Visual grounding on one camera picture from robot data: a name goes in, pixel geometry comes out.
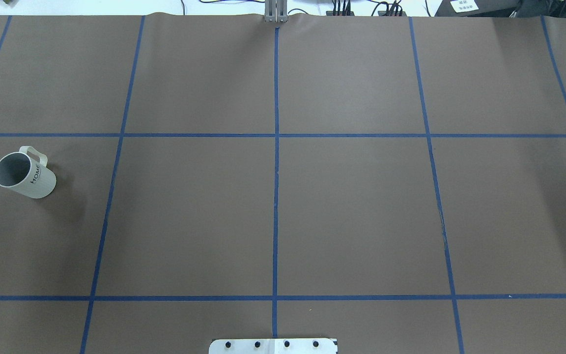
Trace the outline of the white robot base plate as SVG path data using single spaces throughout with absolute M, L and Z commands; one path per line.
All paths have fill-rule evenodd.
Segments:
M 331 338 L 256 338 L 214 340 L 209 354 L 337 354 Z

